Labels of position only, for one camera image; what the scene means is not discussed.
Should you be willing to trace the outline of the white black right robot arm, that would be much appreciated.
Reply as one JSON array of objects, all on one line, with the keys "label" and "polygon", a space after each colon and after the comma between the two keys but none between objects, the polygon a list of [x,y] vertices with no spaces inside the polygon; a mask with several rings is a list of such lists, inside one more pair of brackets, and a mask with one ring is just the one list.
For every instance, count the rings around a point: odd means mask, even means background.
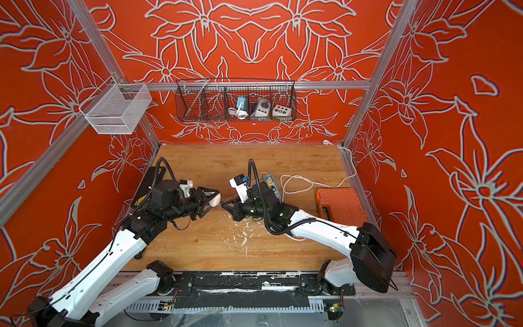
[{"label": "white black right robot arm", "polygon": [[342,260],[328,260],[317,275],[324,289],[341,289],[349,284],[387,293],[398,287],[393,280],[397,253],[380,230],[364,222],[348,226],[331,222],[280,201],[275,192],[260,181],[256,163],[250,159],[248,173],[230,179],[236,196],[221,206],[235,222],[260,219],[269,234],[305,238],[344,255]]}]

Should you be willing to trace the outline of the pink earbuds case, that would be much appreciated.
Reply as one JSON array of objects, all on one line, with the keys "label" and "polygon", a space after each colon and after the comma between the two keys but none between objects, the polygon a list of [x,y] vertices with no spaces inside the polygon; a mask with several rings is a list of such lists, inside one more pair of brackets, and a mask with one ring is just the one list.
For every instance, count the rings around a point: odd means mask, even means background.
[{"label": "pink earbuds case", "polygon": [[216,192],[212,195],[208,204],[211,207],[217,207],[220,203],[221,203],[221,194],[219,192]]}]

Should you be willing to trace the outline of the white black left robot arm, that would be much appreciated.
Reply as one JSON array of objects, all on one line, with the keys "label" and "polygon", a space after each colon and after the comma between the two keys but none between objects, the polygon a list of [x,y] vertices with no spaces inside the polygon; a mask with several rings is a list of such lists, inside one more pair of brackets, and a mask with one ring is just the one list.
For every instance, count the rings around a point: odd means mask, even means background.
[{"label": "white black left robot arm", "polygon": [[177,282],[173,270],[159,260],[109,292],[105,288],[169,223],[203,218],[220,201],[219,190],[178,181],[166,159],[159,158],[146,196],[122,220],[106,248],[64,287],[31,303],[31,325],[103,326],[146,295],[170,294]]}]

